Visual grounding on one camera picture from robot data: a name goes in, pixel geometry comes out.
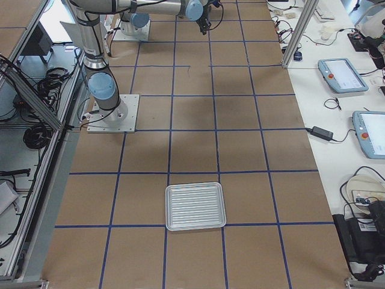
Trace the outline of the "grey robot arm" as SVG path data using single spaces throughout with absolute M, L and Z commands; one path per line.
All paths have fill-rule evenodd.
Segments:
M 147 13 L 120 13 L 120 28 L 122 33 L 127 36 L 133 36 L 141 32 L 150 21 Z
M 206 34 L 211 23 L 208 20 L 209 1 L 70 1 L 75 11 L 75 23 L 79 28 L 85 52 L 84 66 L 87 84 L 100 112 L 122 113 L 127 109 L 120 96 L 117 81 L 105 58 L 105 47 L 101 30 L 101 15 L 121 14 L 149 16 L 150 14 L 182 16 L 198 24 L 200 32 Z

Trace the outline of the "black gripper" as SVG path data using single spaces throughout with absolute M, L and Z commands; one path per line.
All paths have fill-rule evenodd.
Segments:
M 198 24 L 201 33 L 207 33 L 209 30 L 209 21 L 206 17 L 201 17 L 196 23 Z

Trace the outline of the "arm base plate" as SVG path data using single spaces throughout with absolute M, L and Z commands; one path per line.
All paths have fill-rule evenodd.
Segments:
M 116 20 L 115 28 L 119 28 L 114 31 L 115 42 L 147 42 L 149 39 L 150 23 L 142 27 L 137 28 L 129 22 L 122 22 L 120 18 Z
M 139 95 L 120 95 L 120 105 L 111 113 L 99 109 L 94 101 L 93 109 L 97 113 L 91 114 L 87 119 L 89 133 L 120 133 L 134 132 L 137 121 Z

